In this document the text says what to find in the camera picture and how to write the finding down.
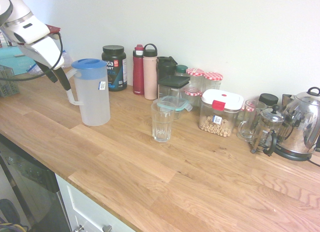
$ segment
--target cabinet drawer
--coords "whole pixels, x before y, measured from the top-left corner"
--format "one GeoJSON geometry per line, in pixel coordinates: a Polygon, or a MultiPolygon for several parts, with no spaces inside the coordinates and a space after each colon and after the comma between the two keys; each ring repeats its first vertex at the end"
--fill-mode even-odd
{"type": "Polygon", "coordinates": [[[107,225],[112,232],[135,232],[100,205],[56,175],[72,230],[81,224],[82,232],[102,232],[107,225]]]}

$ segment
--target drinking glass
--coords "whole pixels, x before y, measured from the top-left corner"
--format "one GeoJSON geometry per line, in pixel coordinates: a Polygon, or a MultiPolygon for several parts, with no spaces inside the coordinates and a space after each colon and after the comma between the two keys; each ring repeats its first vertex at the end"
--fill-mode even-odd
{"type": "Polygon", "coordinates": [[[152,136],[156,141],[167,142],[170,139],[175,109],[175,105],[171,102],[152,103],[152,136]]]}

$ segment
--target drawer handle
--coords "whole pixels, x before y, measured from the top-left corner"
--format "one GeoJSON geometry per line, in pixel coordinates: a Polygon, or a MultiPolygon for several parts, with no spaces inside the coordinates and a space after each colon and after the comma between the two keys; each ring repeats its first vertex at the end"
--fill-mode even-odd
{"type": "Polygon", "coordinates": [[[80,230],[84,230],[85,228],[79,224],[79,228],[78,229],[75,229],[73,232],[79,232],[80,230]]]}
{"type": "Polygon", "coordinates": [[[111,232],[112,226],[111,226],[111,225],[108,225],[108,226],[105,225],[105,226],[102,228],[102,230],[103,230],[103,232],[111,232]]]}

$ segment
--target dishwasher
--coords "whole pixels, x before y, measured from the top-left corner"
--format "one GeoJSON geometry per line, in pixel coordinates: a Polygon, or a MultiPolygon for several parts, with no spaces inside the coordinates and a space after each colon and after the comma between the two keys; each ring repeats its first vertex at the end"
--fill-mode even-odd
{"type": "Polygon", "coordinates": [[[1,134],[0,164],[31,232],[71,231],[55,173],[1,134]]]}

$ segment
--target red gingham lid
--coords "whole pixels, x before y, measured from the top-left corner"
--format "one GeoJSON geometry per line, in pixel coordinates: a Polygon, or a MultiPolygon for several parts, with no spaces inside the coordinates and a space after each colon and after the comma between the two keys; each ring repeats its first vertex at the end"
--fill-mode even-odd
{"type": "MultiPolygon", "coordinates": [[[[246,108],[246,102],[244,102],[244,103],[242,104],[241,110],[244,111],[245,108],[246,108]]],[[[247,108],[246,110],[247,110],[248,112],[253,112],[255,109],[254,109],[254,108],[247,108]]]]}
{"type": "Polygon", "coordinates": [[[202,92],[198,88],[188,88],[184,91],[185,94],[188,96],[199,96],[202,94],[202,92]]]}
{"type": "Polygon", "coordinates": [[[191,75],[191,76],[202,76],[205,72],[204,70],[200,69],[200,68],[188,68],[186,71],[185,71],[188,75],[191,75]]]}
{"type": "Polygon", "coordinates": [[[221,81],[224,77],[220,73],[204,73],[203,75],[206,79],[212,80],[212,81],[221,81]]]}

